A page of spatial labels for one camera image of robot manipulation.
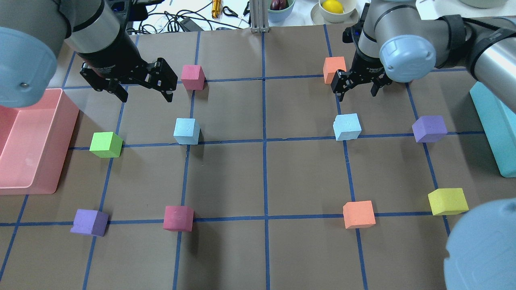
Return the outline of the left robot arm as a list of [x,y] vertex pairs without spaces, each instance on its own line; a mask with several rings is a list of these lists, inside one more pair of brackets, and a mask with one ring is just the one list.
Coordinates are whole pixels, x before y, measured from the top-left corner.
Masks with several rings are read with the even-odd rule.
[[124,85],[159,91],[173,101],[178,77],[163,58],[142,59],[127,20],[106,0],[2,0],[0,92],[4,107],[39,102],[67,44],[83,59],[80,74],[96,91],[126,102]]

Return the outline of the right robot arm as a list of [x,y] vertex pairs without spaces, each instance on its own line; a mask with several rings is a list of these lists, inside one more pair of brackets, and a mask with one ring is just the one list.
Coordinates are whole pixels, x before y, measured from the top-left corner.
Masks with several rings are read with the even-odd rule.
[[[408,83],[434,68],[465,67],[470,95],[501,176],[515,177],[515,2],[508,0],[372,0],[343,32],[356,47],[350,70],[330,74],[340,98],[372,83]],[[514,290],[515,198],[465,213],[446,244],[448,290]]]

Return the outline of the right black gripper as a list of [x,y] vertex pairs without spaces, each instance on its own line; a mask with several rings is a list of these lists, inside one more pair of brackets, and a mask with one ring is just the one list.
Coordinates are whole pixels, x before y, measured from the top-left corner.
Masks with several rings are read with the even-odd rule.
[[357,85],[372,83],[370,93],[376,97],[383,86],[392,84],[380,59],[370,57],[359,49],[362,28],[363,24],[355,24],[343,32],[343,42],[354,44],[356,51],[351,68],[348,71],[338,69],[331,81],[331,90],[340,102],[345,93]]

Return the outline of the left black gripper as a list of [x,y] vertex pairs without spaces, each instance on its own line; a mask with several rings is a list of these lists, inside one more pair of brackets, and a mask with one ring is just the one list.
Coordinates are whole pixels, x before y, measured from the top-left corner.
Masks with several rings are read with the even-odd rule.
[[138,84],[162,94],[171,103],[177,89],[178,77],[164,58],[147,63],[140,56],[135,43],[127,34],[120,34],[106,48],[92,53],[79,53],[88,68],[80,74],[95,90],[106,89],[122,103],[127,103],[128,92],[122,84]]

